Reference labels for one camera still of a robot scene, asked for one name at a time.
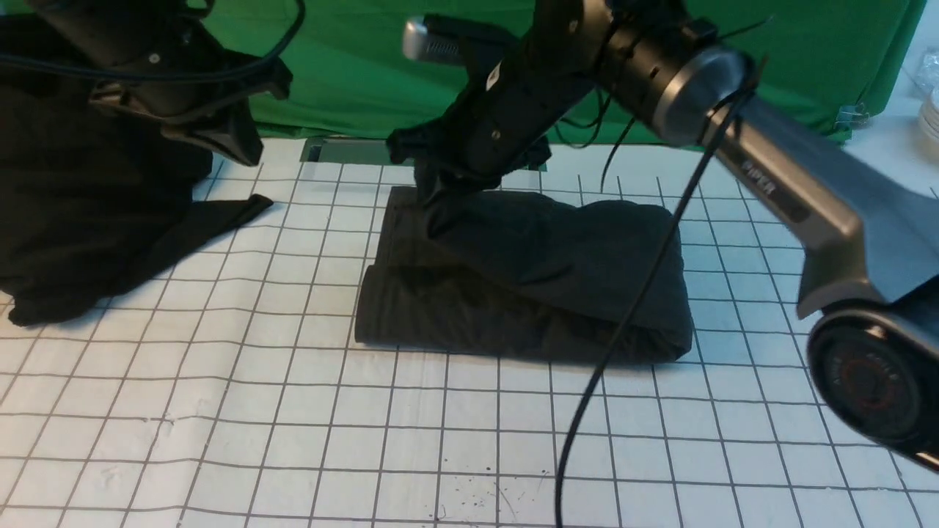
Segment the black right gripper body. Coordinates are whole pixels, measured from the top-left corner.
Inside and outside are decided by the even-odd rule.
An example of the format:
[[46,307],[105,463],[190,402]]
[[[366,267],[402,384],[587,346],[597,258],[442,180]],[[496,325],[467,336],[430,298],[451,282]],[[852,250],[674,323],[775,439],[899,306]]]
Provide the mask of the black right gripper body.
[[387,138],[390,160],[414,161],[427,224],[514,170],[550,157],[547,133],[596,89],[615,16],[606,1],[538,1],[529,30],[502,58],[461,40],[467,84],[442,116]]

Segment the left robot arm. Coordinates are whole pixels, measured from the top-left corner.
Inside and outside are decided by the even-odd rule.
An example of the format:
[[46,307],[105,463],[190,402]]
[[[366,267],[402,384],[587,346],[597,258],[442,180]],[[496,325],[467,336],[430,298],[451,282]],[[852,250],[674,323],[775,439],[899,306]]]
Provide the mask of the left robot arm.
[[301,30],[306,6],[265,56],[225,49],[202,23],[214,3],[31,1],[34,13],[89,60],[89,67],[18,60],[26,69],[91,79],[90,103],[158,123],[168,139],[235,163],[259,164],[263,144],[249,98],[291,96],[282,53]]

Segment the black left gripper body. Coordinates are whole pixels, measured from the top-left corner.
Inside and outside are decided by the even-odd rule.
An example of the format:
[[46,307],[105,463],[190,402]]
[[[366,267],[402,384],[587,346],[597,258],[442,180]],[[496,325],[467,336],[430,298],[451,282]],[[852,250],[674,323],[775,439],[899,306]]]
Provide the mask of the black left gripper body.
[[[143,73],[211,73],[247,66],[256,56],[226,50],[202,21],[175,15],[145,56],[131,63]],[[211,150],[245,166],[260,163],[263,144],[249,110],[249,97],[263,93],[284,100],[294,76],[281,58],[233,80],[205,83],[99,81],[89,102],[160,125],[168,139]]]

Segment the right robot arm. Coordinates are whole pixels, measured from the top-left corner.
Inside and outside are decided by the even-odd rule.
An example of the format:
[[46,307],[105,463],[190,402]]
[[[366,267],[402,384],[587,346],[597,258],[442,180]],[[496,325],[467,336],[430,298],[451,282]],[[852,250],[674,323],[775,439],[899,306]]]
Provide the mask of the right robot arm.
[[415,161],[428,204],[542,164],[544,135],[596,88],[668,146],[703,147],[627,317],[717,158],[803,248],[796,314],[822,314],[807,343],[819,396],[856,433],[937,471],[937,200],[762,100],[761,65],[711,21],[682,1],[538,1],[521,39],[431,13],[405,22],[402,52],[469,76],[442,116],[387,139],[393,163]]

